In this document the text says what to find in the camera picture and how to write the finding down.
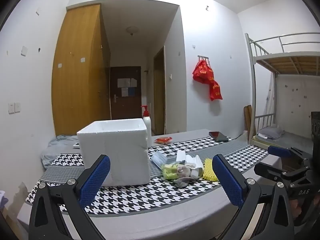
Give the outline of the person right hand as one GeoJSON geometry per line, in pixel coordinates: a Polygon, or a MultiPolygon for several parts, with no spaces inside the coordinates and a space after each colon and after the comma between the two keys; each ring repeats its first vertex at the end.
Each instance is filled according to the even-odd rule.
{"type": "Polygon", "coordinates": [[[299,206],[298,200],[290,200],[290,206],[293,218],[297,218],[302,213],[302,208],[299,206]]]}

